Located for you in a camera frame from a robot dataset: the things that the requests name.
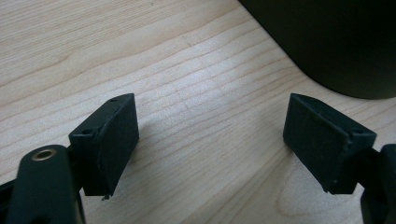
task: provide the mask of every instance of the light wood surface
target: light wood surface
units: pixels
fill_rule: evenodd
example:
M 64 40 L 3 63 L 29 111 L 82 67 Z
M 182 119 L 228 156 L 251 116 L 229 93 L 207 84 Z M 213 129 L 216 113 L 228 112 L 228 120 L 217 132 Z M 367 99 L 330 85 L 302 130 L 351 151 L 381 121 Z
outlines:
M 361 187 L 324 193 L 283 143 L 291 92 L 395 141 L 396 99 L 319 86 L 235 0 L 3 0 L 0 69 L 0 184 L 135 93 L 141 139 L 109 201 L 83 196 L 88 223 L 361 223 Z

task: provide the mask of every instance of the black clamp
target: black clamp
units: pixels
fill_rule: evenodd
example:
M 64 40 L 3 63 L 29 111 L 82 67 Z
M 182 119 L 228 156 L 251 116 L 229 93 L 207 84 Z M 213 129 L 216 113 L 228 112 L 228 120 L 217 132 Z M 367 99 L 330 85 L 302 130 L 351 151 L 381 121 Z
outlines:
M 365 191 L 365 224 L 396 223 L 396 145 L 373 149 L 376 133 L 323 102 L 292 94 L 283 132 L 285 143 L 331 194 Z
M 17 178 L 0 187 L 0 223 L 85 223 L 79 190 L 113 195 L 139 131 L 133 94 L 110 99 L 69 134 L 70 147 L 26 154 Z

